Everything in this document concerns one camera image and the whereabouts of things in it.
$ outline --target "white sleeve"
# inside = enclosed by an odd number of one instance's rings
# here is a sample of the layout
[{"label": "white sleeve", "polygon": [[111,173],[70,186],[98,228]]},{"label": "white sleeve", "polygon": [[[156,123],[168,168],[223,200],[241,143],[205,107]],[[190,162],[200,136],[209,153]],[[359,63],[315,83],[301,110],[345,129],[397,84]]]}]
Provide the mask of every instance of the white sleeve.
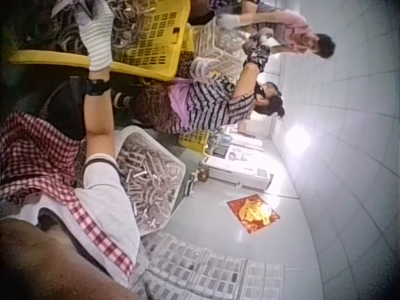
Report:
[{"label": "white sleeve", "polygon": [[121,185],[115,159],[105,154],[89,157],[83,174],[84,189],[76,194],[97,225],[133,262],[140,233],[128,195]]}]

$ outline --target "yellow crate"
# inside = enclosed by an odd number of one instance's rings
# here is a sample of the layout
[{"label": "yellow crate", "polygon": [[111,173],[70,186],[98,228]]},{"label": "yellow crate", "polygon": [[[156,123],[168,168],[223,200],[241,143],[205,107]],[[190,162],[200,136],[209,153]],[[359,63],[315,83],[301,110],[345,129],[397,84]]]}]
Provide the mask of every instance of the yellow crate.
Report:
[{"label": "yellow crate", "polygon": [[[113,62],[111,70],[147,78],[169,81],[178,68],[190,0],[145,1],[156,9],[146,15],[143,37],[120,56],[122,62]],[[38,50],[16,51],[11,61],[17,64],[55,64],[86,68],[87,56]]]},{"label": "yellow crate", "polygon": [[187,25],[183,36],[182,51],[194,52],[194,29],[190,25]]},{"label": "yellow crate", "polygon": [[179,136],[178,143],[185,148],[205,155],[208,135],[208,130],[202,130],[193,133],[182,133]]}]

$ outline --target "black bag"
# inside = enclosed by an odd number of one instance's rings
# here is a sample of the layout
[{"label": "black bag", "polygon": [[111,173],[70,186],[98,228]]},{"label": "black bag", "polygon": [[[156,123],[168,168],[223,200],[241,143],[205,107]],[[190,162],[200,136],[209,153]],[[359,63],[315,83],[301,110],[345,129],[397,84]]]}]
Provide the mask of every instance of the black bag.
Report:
[{"label": "black bag", "polygon": [[85,81],[71,76],[60,84],[47,99],[39,117],[52,124],[65,136],[80,141],[86,135],[83,114]]}]

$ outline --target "red plaid shirt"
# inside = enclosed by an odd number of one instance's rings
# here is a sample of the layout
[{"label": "red plaid shirt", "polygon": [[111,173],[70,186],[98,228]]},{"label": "red plaid shirt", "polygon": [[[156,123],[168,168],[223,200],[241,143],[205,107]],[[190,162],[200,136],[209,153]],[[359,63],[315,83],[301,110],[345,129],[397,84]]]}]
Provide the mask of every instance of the red plaid shirt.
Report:
[{"label": "red plaid shirt", "polygon": [[49,123],[14,113],[1,128],[1,198],[23,203],[41,191],[65,205],[97,248],[127,277],[133,262],[93,221],[73,189],[74,163],[81,142],[62,135]]}]

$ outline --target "black and white striped shirt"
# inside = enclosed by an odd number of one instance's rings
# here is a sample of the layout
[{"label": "black and white striped shirt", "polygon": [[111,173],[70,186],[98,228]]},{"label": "black and white striped shirt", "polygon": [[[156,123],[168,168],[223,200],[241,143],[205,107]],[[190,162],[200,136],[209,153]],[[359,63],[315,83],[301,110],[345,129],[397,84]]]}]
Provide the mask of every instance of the black and white striped shirt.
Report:
[{"label": "black and white striped shirt", "polygon": [[187,133],[219,129],[248,119],[253,111],[254,93],[232,98],[235,85],[226,76],[214,78],[211,84],[194,82],[187,98],[189,127],[177,120],[170,133]]}]

